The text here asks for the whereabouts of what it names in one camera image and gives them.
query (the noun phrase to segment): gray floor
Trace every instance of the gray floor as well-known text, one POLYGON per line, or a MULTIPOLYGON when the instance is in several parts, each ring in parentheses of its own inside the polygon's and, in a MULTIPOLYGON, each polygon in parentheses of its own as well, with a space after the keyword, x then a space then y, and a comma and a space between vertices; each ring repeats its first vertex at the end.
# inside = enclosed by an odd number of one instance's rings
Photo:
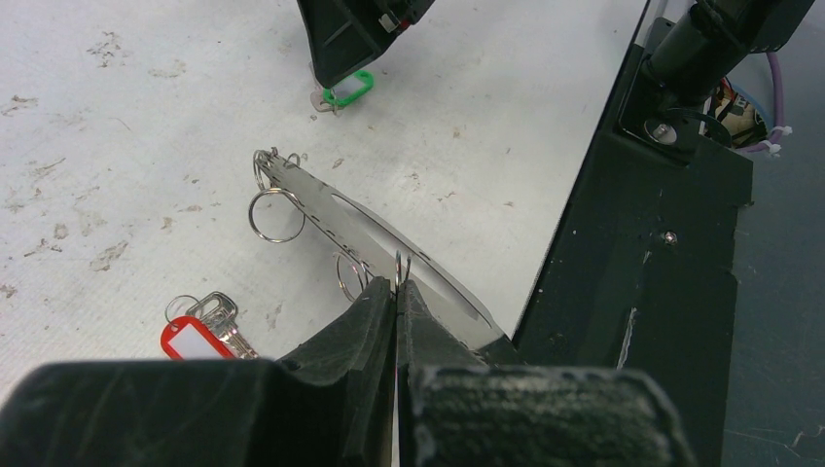
MULTIPOLYGON (((800 433, 814 436, 825 425, 823 25, 820 1, 780 51, 786 124, 794 133, 781 141, 779 159, 753 157, 755 204, 742 212, 736 236, 740 286, 724 466, 825 460, 825 431, 795 445, 800 433)), ((771 104, 762 55, 748 57, 731 79, 771 104)))

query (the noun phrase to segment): silver key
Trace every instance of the silver key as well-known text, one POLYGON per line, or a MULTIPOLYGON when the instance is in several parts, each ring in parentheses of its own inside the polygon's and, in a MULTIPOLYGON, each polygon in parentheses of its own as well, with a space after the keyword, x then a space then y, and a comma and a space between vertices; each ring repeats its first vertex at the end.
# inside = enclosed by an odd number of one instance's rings
POLYGON ((333 112, 336 110, 333 108, 333 104, 324 99, 323 90, 314 90, 312 94, 309 95, 309 103, 312 104, 316 112, 333 112))
POLYGON ((234 319, 224 321, 216 328, 209 328, 220 341, 230 347, 230 350, 237 355, 237 358, 248 360, 258 358, 258 352, 238 331, 234 319))
POLYGON ((240 359, 258 358, 258 352, 252 348, 237 330, 234 319, 237 317, 237 305, 221 292, 212 292, 203 300, 186 311, 202 322, 220 341, 240 359))

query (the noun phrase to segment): white cable tie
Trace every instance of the white cable tie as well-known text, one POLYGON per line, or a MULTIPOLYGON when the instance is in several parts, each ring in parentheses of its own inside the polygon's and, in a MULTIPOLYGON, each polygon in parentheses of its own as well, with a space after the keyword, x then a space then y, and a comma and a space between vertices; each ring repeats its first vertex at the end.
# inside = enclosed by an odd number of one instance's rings
POLYGON ((782 146, 779 146, 778 144, 775 144, 775 143, 771 143, 767 139, 765 141, 763 141, 761 144, 764 144, 765 146, 768 147, 768 154, 770 154, 770 155, 774 155, 774 154, 776 154, 776 153, 778 153, 779 151, 782 150, 782 146))
POLYGON ((774 131, 781 131, 781 132, 782 132, 782 136, 787 136, 787 135, 789 135, 789 134, 793 133, 793 132, 794 132, 794 129, 793 129, 792 127, 790 127, 790 126, 774 126, 774 127, 771 129, 771 133, 773 133, 774 131))

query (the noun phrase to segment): black plastic housing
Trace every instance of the black plastic housing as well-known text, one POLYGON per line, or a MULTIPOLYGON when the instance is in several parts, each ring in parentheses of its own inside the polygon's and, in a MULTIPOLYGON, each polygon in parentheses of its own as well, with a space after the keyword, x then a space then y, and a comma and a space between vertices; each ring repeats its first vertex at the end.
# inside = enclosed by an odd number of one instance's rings
POLYGON ((434 1, 298 0, 315 79, 331 88, 372 62, 434 1))

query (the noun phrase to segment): black metal frame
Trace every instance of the black metal frame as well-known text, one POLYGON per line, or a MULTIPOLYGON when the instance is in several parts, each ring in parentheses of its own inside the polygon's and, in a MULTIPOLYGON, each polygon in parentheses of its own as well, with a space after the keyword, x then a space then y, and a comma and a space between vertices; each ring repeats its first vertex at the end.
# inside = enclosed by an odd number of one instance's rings
POLYGON ((685 164, 622 127, 649 54, 628 49, 514 344, 530 365, 646 372, 681 413, 699 465, 716 465, 733 341, 734 232, 751 200, 752 163, 699 138, 685 164))

